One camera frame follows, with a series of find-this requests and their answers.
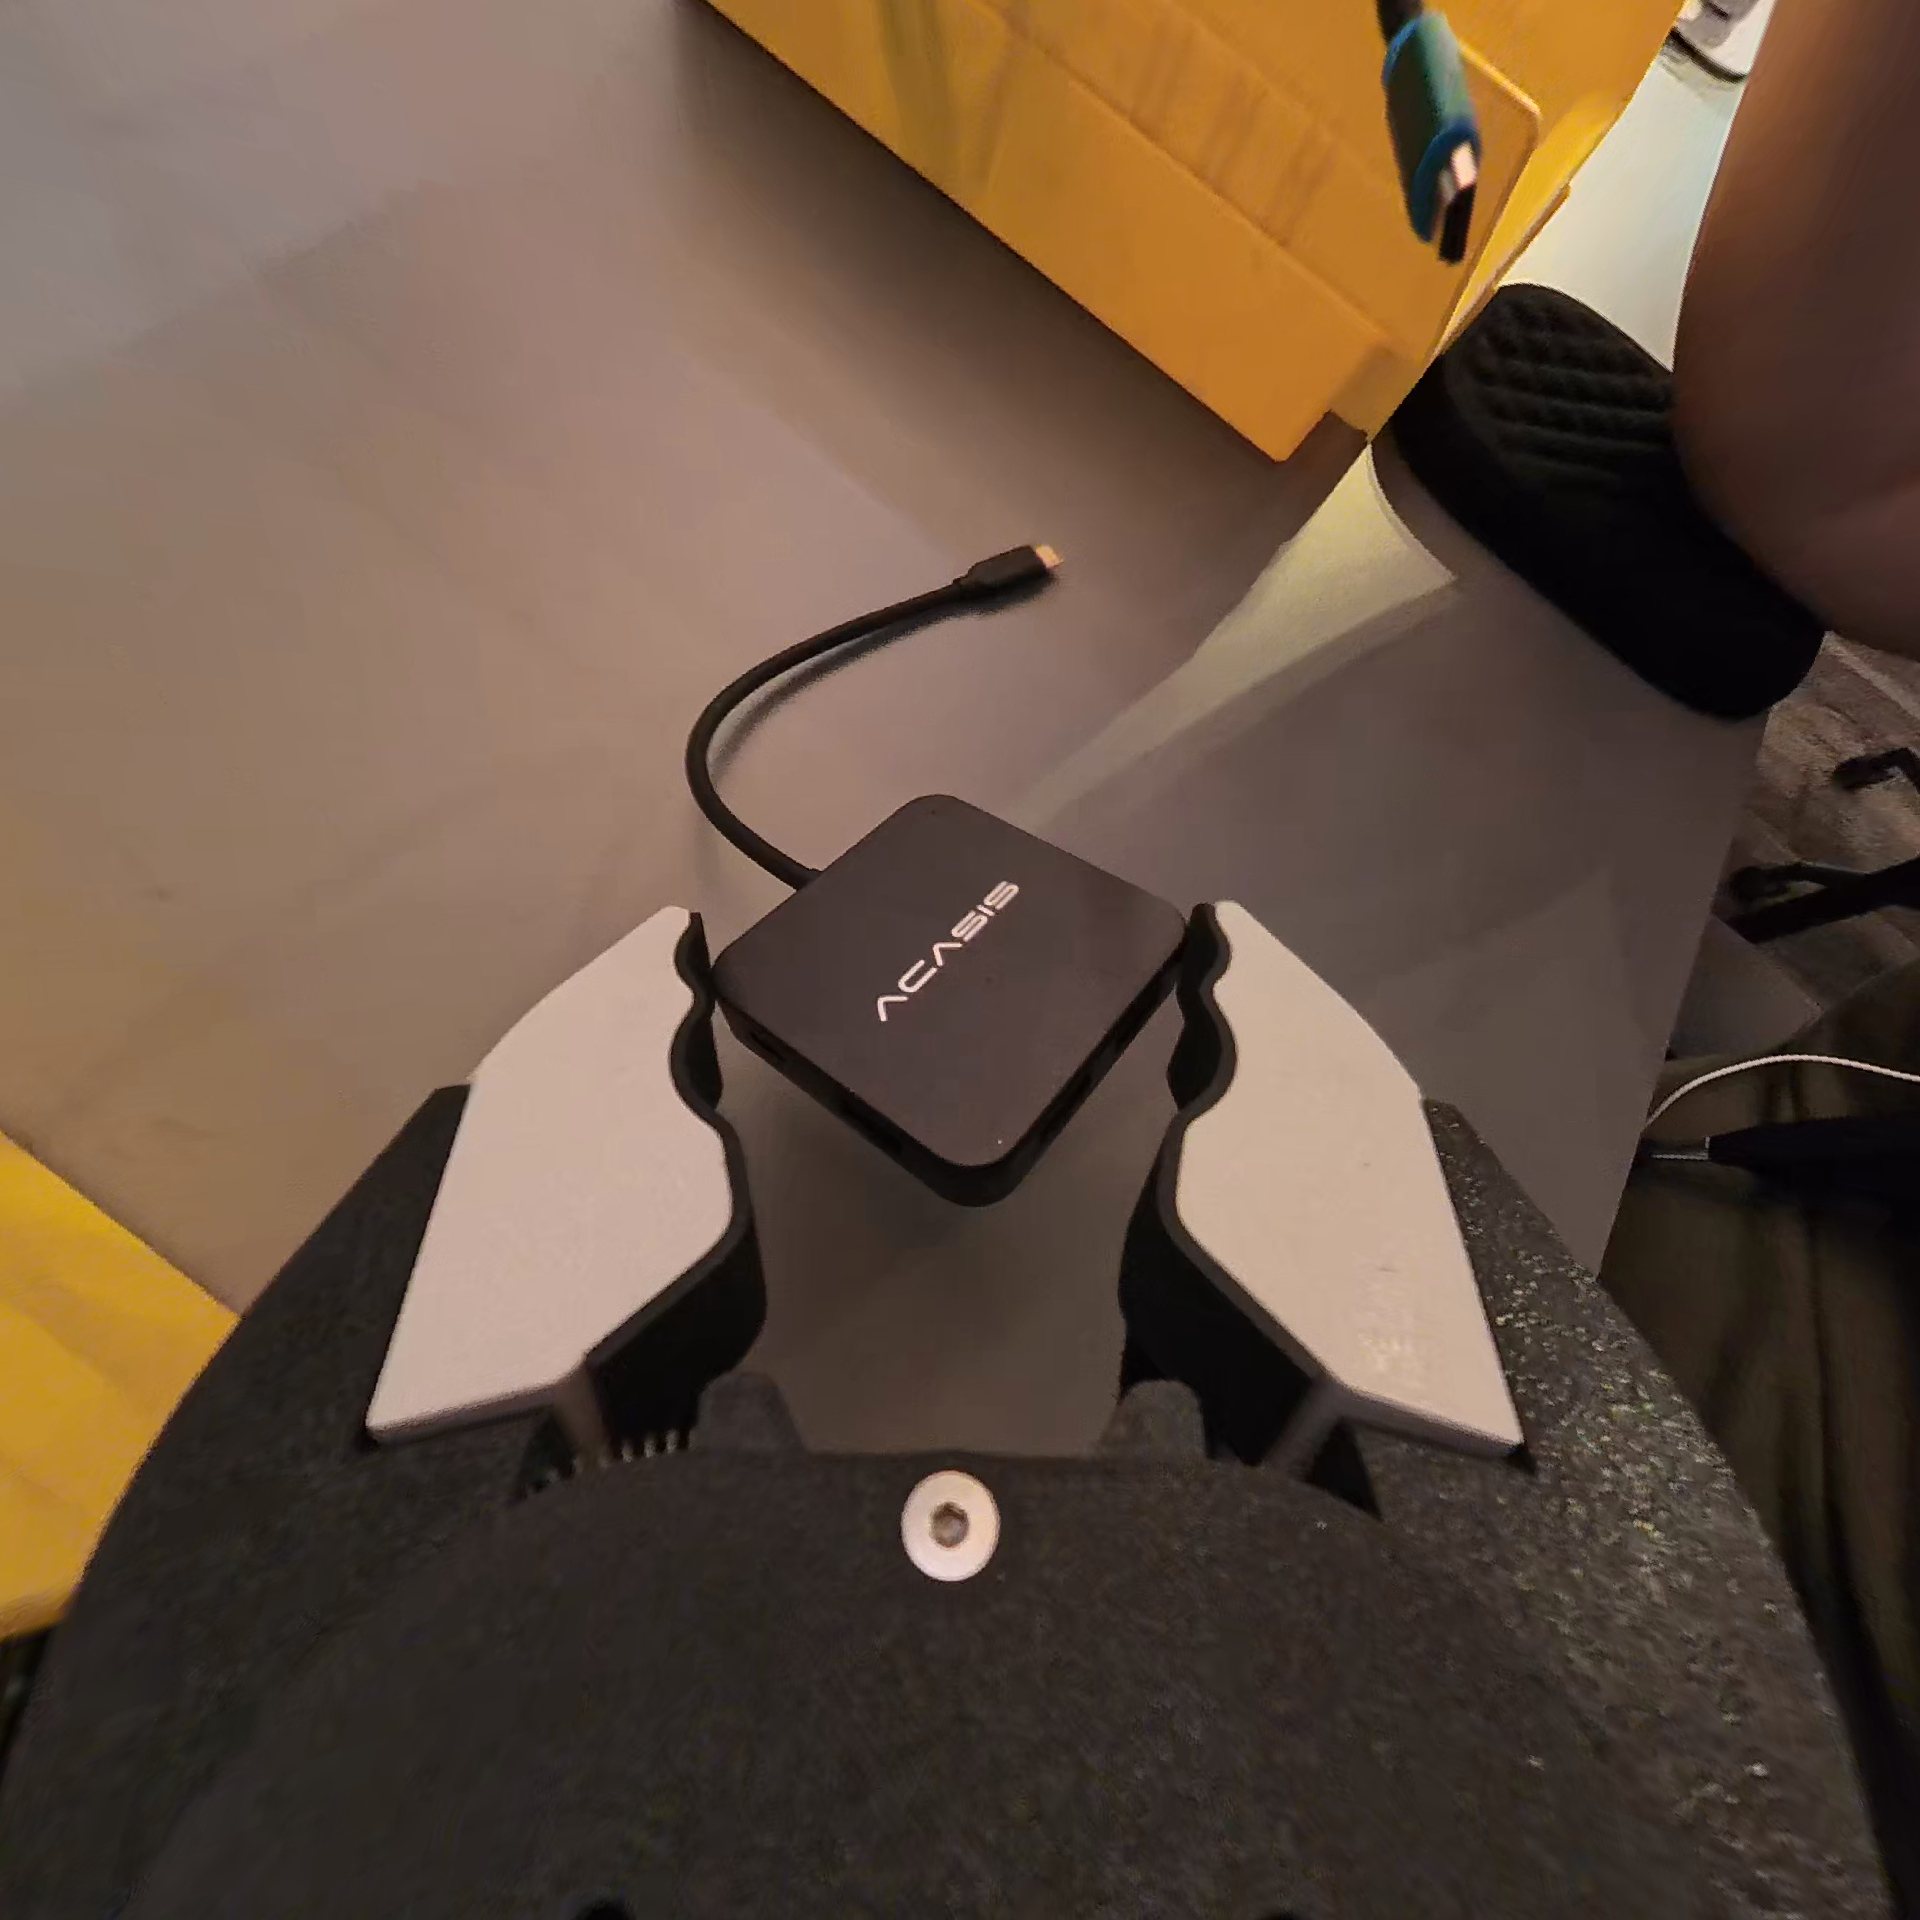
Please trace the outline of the black chair base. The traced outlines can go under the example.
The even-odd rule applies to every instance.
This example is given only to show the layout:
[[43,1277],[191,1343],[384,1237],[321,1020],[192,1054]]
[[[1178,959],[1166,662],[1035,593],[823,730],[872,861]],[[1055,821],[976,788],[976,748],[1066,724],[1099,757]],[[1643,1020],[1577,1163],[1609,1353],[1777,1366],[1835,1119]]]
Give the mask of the black chair base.
[[[1831,783],[1848,796],[1892,779],[1919,790],[1915,750],[1870,753],[1844,759],[1831,770]],[[1775,945],[1884,910],[1919,910],[1919,858],[1875,870],[1844,870],[1801,859],[1744,867],[1723,882],[1723,892],[1738,907],[1731,918],[1734,933],[1752,945]]]

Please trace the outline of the person's right forearm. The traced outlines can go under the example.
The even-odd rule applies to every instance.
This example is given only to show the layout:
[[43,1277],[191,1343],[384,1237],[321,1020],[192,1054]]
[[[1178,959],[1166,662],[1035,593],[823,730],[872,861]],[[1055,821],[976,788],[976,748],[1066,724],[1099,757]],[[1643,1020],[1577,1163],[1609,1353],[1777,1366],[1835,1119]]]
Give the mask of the person's right forearm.
[[1919,4],[1782,2],[1678,311],[1706,511],[1843,639],[1919,658]]

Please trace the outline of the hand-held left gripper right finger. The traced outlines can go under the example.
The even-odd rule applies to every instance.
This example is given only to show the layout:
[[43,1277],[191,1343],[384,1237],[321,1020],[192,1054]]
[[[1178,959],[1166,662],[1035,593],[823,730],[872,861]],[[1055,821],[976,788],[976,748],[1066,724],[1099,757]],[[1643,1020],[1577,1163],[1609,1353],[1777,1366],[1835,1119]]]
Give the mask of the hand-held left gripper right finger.
[[1522,1450],[1402,1059],[1239,902],[1194,910],[1178,999],[1174,1118],[1121,1254],[1124,1351],[1247,1466],[1308,1469],[1343,1426]]

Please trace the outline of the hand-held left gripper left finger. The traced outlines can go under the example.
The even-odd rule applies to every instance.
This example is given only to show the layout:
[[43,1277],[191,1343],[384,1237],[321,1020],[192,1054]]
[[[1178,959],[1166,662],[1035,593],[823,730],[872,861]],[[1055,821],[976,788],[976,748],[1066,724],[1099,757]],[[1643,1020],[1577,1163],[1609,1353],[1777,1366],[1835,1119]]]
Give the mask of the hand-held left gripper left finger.
[[368,1438],[536,1415],[578,1453],[656,1452],[746,1359],[763,1307],[704,923],[668,905],[473,1070]]

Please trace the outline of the black square hub adapter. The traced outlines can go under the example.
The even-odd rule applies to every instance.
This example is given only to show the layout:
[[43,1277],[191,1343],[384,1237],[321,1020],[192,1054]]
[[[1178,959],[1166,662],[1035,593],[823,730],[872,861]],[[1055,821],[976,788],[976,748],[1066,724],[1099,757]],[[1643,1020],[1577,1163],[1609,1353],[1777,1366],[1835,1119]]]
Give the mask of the black square hub adapter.
[[1169,901],[959,798],[902,804],[815,868],[724,803],[736,708],[847,649],[1041,593],[1044,543],[815,634],[720,689],[684,750],[707,823],[787,901],[711,962],[736,1039],[942,1198],[1000,1203],[1162,1007],[1186,945]]

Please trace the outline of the yellow plastic bin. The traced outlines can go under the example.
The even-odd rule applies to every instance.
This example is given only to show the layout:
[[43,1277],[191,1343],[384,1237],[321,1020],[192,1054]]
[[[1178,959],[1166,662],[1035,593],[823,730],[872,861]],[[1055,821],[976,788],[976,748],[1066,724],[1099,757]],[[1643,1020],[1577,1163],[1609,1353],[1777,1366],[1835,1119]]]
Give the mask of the yellow plastic bin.
[[1430,4],[1481,134],[1458,263],[1409,225],[1376,4],[716,11],[1286,462],[1326,417],[1385,426],[1566,201],[1683,4]]
[[3,1140],[3,1638],[68,1609],[235,1313]]

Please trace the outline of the person's olive clothing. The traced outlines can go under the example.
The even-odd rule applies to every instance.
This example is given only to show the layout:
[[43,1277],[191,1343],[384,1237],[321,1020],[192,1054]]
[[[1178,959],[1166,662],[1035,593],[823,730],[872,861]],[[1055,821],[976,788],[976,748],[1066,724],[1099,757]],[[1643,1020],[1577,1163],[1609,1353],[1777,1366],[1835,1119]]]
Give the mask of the person's olive clothing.
[[1631,1177],[1600,1267],[1760,1513],[1864,1769],[1915,1798],[1915,1170],[1891,1206]]

